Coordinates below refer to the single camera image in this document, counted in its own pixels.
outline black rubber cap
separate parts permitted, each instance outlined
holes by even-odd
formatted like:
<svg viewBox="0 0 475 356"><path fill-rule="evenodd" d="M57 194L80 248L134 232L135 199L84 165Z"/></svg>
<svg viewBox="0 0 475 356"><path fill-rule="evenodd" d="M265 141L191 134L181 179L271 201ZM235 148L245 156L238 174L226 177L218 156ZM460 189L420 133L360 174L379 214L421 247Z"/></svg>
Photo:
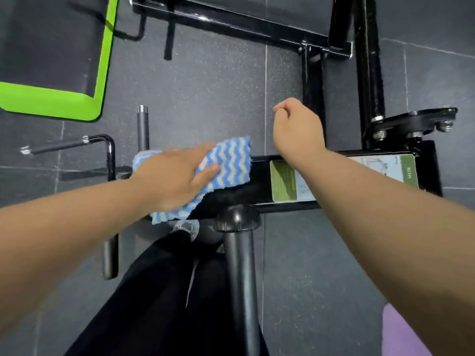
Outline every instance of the black rubber cap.
<svg viewBox="0 0 475 356"><path fill-rule="evenodd" d="M255 230L260 225L259 212L246 204L226 207L214 219L214 229L220 232Z"/></svg>

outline zigzag pattern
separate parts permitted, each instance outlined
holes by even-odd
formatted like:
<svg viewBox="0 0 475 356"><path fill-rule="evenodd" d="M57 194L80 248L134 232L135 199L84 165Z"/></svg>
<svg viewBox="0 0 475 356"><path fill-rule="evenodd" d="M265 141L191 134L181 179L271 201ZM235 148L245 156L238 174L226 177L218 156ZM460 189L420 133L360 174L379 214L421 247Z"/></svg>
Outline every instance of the zigzag pattern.
<svg viewBox="0 0 475 356"><path fill-rule="evenodd" d="M161 153L161 150L139 152L134 157L132 168L135 170L146 158ZM251 147L249 137L235 137L218 143L201 161L195 174L213 164L221 166L221 171L206 185L201 192L179 210L155 212L151 214L152 224L179 219L185 220L205 194L216 189L233 187L249 182L251 170Z"/></svg>

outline shoe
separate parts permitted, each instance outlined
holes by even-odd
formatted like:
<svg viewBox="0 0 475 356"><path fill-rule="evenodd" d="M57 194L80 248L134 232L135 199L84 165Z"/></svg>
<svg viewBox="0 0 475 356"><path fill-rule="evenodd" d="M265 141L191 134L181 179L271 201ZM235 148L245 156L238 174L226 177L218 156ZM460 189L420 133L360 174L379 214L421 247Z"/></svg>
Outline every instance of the shoe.
<svg viewBox="0 0 475 356"><path fill-rule="evenodd" d="M178 230L186 231L190 234L190 242L193 242L199 233L199 221L198 220L180 220L176 221L171 232Z"/></svg>

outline right arm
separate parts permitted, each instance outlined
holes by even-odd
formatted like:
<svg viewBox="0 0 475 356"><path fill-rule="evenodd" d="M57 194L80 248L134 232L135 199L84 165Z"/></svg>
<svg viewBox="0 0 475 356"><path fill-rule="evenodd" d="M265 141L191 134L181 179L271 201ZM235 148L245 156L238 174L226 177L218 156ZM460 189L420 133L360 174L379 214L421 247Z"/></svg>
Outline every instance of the right arm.
<svg viewBox="0 0 475 356"><path fill-rule="evenodd" d="M475 212L328 151L300 101L274 111L276 148L386 299L434 356L473 355Z"/></svg>

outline person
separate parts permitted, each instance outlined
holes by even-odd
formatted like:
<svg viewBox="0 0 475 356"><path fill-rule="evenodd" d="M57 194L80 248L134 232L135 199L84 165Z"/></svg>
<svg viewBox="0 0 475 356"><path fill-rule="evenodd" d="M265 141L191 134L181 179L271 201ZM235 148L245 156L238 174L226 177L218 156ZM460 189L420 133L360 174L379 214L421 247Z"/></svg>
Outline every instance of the person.
<svg viewBox="0 0 475 356"><path fill-rule="evenodd" d="M473 355L475 212L327 150L318 116L300 101L274 111L277 150L386 299L434 356ZM111 235L191 200L219 171L194 174L212 147L170 149L130 179L1 209L1 331ZM177 231L146 250L67 355L235 354L223 258L186 238Z"/></svg>

